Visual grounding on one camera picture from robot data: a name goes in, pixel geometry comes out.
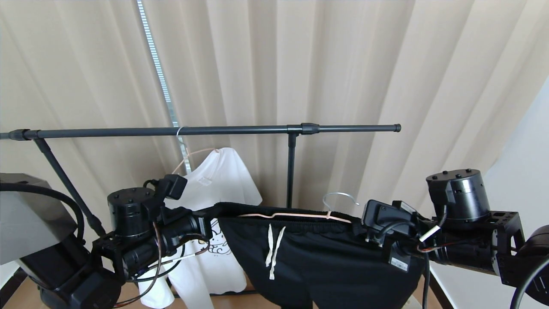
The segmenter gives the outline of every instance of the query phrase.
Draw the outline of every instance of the curtain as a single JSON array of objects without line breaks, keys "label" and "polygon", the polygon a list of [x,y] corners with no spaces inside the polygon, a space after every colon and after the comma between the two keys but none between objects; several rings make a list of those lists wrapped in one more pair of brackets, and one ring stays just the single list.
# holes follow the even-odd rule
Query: curtain
[{"label": "curtain", "polygon": [[[295,207],[344,191],[428,216],[424,178],[484,172],[549,73],[549,3],[144,1],[181,125],[402,124],[400,133],[299,136]],[[0,2],[0,128],[171,126],[135,1]],[[49,140],[110,229],[106,195],[169,173],[173,137]],[[287,136],[186,138],[234,147],[264,204],[285,205]],[[196,167],[206,154],[192,157]],[[64,191],[32,142],[0,170]],[[337,199],[334,210],[362,206]],[[87,232],[88,243],[93,239]]]},{"label": "curtain", "polygon": [[[494,163],[549,73],[546,1],[152,1],[149,25],[181,123],[402,124],[298,137],[296,207],[348,192],[429,215],[426,176]],[[287,137],[234,147],[284,205]],[[201,157],[192,162],[196,166]],[[360,209],[337,200],[335,210]]]}]

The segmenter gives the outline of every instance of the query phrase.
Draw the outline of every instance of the white t-shirt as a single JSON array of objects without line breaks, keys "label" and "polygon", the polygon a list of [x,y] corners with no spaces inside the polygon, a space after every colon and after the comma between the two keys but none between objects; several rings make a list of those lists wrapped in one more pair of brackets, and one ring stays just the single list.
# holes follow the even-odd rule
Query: white t-shirt
[{"label": "white t-shirt", "polygon": [[[262,201],[248,169],[232,148],[212,151],[206,160],[185,178],[187,186],[181,198],[165,200],[168,208],[183,206],[196,211],[218,202],[259,205]],[[213,237],[208,252],[182,260],[168,274],[170,282],[189,309],[213,309],[210,293],[239,292],[246,287],[244,271],[228,247],[217,219],[212,220],[211,225]],[[198,252],[205,247],[204,242],[189,241],[185,244],[185,254]],[[180,247],[175,255],[163,260],[180,257],[181,250]],[[164,269],[170,269],[174,263],[164,265]],[[150,272],[143,277],[151,277]],[[152,308],[164,308],[171,304],[173,298],[170,299],[166,295],[167,285],[162,287],[162,291],[156,287],[163,285],[162,282],[165,284],[163,278],[157,280],[153,289],[141,298],[141,303]],[[150,282],[140,283],[140,293],[147,289],[149,284]]]}]

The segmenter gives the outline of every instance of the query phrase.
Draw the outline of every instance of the floor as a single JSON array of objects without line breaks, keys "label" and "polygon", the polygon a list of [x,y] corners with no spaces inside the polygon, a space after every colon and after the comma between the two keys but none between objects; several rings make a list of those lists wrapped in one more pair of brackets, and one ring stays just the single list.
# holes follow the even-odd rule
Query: floor
[{"label": "floor", "polygon": [[[423,290],[423,278],[418,284],[418,289],[414,292],[416,299],[421,302]],[[429,291],[429,309],[442,309],[432,291]],[[137,287],[133,284],[126,284],[122,287],[120,300],[129,299],[137,295]],[[216,309],[279,309],[280,307],[267,301],[259,294],[239,295],[239,296],[215,296],[212,302]],[[415,299],[410,299],[406,309],[418,308]],[[135,302],[125,307],[126,309],[147,309],[140,302]],[[13,296],[9,299],[3,309],[48,309],[41,301],[35,283],[29,278],[21,284]],[[187,309],[181,299],[176,299],[168,309]]]}]

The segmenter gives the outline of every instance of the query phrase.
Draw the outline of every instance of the clothing rack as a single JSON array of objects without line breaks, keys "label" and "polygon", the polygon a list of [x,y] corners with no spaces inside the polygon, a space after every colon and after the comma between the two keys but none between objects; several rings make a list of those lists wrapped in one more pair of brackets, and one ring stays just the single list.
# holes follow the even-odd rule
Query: clothing rack
[{"label": "clothing rack", "polygon": [[46,139],[73,137],[122,137],[122,136],[185,136],[226,134],[288,134],[288,180],[286,183],[286,207],[292,207],[294,187],[295,145],[299,135],[329,132],[400,132],[400,124],[392,125],[318,125],[302,123],[296,125],[251,125],[251,126],[184,126],[167,128],[113,128],[113,129],[65,129],[30,130],[19,129],[0,133],[0,140],[34,141],[44,154],[53,170],[67,188],[70,195],[82,209],[84,215],[93,218],[91,211],[57,161]]}]

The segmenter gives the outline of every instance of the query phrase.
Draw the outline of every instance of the white drawstring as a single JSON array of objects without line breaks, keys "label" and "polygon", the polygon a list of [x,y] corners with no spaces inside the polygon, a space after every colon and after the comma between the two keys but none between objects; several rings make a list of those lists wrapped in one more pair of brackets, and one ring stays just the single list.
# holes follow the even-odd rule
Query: white drawstring
[{"label": "white drawstring", "polygon": [[282,241],[282,236],[284,235],[284,230],[286,227],[283,227],[282,230],[280,230],[280,233],[278,233],[278,239],[276,241],[276,247],[274,248],[273,253],[273,230],[271,225],[269,224],[269,232],[268,232],[268,241],[269,241],[269,253],[267,254],[267,258],[265,259],[265,266],[269,267],[269,264],[271,265],[271,271],[269,272],[269,280],[275,279],[275,265],[276,265],[276,255],[278,253],[278,248],[280,247],[280,243]]}]

